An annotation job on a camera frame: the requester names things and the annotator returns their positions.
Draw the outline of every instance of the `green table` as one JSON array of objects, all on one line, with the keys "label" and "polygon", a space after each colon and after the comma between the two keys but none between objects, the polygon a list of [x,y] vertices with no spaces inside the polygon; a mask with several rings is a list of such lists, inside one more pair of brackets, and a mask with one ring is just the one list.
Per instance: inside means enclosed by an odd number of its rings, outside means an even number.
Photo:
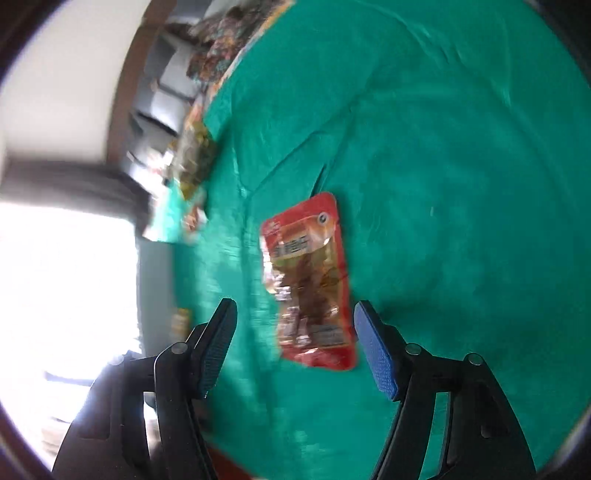
[{"label": "green table", "polygon": [[260,224],[327,190],[351,302],[434,355],[481,353],[537,466],[549,458],[591,394],[591,92],[530,7],[298,0],[206,122],[221,147],[210,221],[175,268],[198,321],[238,303],[210,398],[216,446],[269,480],[364,479],[381,451],[397,405],[361,351],[350,372],[281,360],[261,284]]}]

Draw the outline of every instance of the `red snack package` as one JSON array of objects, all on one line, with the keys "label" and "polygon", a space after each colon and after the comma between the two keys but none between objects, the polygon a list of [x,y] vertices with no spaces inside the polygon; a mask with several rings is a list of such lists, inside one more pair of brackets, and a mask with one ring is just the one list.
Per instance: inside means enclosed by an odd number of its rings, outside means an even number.
[{"label": "red snack package", "polygon": [[320,193],[261,225],[263,282],[279,302],[284,358],[349,370],[356,354],[335,198]]}]

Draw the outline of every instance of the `plastic food bag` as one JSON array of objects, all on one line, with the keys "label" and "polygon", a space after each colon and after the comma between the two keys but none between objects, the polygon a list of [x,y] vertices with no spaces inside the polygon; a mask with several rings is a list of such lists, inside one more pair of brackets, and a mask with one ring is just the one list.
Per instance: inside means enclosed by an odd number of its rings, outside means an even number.
[{"label": "plastic food bag", "polygon": [[201,93],[195,100],[195,118],[185,123],[172,162],[174,177],[185,200],[193,197],[207,180],[217,156],[216,143],[203,123],[203,104],[204,94]]},{"label": "plastic food bag", "polygon": [[355,346],[335,198],[320,193],[261,226],[263,282],[279,302],[282,356],[349,370]]}]

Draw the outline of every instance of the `bright window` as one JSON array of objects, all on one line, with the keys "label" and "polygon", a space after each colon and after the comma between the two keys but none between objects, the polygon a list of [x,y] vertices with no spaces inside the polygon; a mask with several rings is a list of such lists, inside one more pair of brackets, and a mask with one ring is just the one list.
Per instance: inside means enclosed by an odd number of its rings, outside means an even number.
[{"label": "bright window", "polygon": [[48,418],[73,420],[108,360],[139,352],[133,225],[0,203],[0,401],[31,446]]}]

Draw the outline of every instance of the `screw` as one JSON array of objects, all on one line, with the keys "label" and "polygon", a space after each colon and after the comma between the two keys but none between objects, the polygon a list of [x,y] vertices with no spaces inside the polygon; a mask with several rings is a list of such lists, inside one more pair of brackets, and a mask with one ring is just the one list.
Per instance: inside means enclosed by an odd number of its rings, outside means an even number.
[{"label": "screw", "polygon": [[407,343],[405,350],[409,355],[418,355],[423,351],[421,346],[416,343]]},{"label": "screw", "polygon": [[121,363],[123,363],[124,359],[125,359],[125,357],[123,355],[116,355],[111,360],[109,360],[109,363],[111,365],[113,365],[114,367],[116,367],[117,365],[120,365]]},{"label": "screw", "polygon": [[172,346],[170,351],[176,355],[180,355],[181,353],[185,353],[188,348],[189,346],[185,342],[177,342]]},{"label": "screw", "polygon": [[470,353],[468,355],[468,361],[472,364],[472,365],[482,365],[484,363],[484,360],[482,359],[482,357],[480,355],[478,355],[478,353]]}]

